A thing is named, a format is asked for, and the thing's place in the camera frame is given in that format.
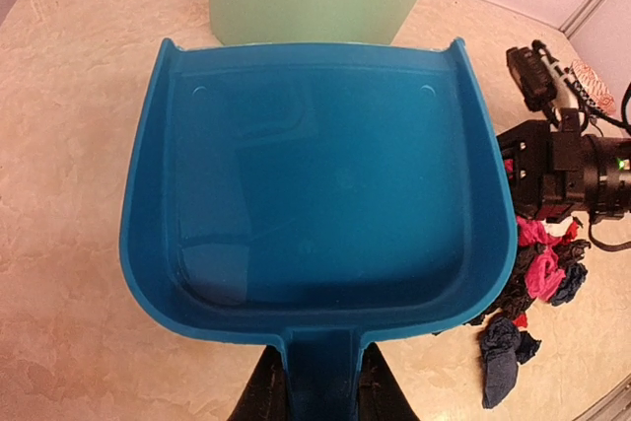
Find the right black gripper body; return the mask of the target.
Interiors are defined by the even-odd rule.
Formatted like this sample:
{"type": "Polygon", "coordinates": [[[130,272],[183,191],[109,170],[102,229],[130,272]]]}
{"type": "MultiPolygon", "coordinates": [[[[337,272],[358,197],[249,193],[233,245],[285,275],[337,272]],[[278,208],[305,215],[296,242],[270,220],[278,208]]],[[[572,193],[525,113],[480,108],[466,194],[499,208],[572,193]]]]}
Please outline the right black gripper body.
{"type": "Polygon", "coordinates": [[[601,137],[527,120],[497,139],[519,216],[564,219],[576,211],[604,212],[601,137]]]}

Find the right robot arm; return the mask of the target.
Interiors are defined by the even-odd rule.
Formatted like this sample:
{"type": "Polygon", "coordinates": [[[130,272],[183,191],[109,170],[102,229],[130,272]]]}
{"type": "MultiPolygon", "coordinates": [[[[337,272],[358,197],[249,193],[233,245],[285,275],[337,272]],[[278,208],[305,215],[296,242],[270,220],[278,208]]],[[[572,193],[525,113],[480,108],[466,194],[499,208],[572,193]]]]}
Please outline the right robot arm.
{"type": "Polygon", "coordinates": [[[553,130],[525,121],[497,136],[516,213],[559,223],[574,212],[592,222],[630,211],[630,141],[583,134],[575,125],[553,130]]]}

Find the blue dustpan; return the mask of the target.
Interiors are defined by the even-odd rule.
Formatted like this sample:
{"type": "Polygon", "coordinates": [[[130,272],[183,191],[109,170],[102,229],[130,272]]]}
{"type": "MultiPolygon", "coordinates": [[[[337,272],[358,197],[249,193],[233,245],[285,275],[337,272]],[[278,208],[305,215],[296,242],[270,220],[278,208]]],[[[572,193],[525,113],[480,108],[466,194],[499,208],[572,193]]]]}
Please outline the blue dustpan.
{"type": "Polygon", "coordinates": [[[124,278],[170,331],[276,348],[294,419],[356,419],[366,347],[475,318],[516,251],[462,39],[161,43],[124,195],[124,278]]]}

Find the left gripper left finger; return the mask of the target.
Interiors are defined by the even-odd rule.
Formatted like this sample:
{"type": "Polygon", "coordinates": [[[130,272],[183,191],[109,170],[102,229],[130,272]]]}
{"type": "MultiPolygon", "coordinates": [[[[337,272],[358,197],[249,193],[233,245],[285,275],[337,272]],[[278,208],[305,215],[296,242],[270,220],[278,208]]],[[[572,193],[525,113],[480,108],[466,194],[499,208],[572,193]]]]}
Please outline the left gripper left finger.
{"type": "Polygon", "coordinates": [[[280,352],[266,346],[229,421],[285,421],[289,419],[286,377],[280,352]]]}

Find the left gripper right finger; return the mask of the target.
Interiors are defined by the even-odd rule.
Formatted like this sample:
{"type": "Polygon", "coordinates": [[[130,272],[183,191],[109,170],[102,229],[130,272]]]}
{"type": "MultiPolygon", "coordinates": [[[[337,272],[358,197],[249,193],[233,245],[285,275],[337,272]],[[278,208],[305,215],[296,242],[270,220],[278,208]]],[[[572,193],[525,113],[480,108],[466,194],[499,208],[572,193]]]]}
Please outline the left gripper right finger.
{"type": "Polygon", "coordinates": [[[376,343],[364,351],[358,386],[361,421],[418,421],[376,343]]]}

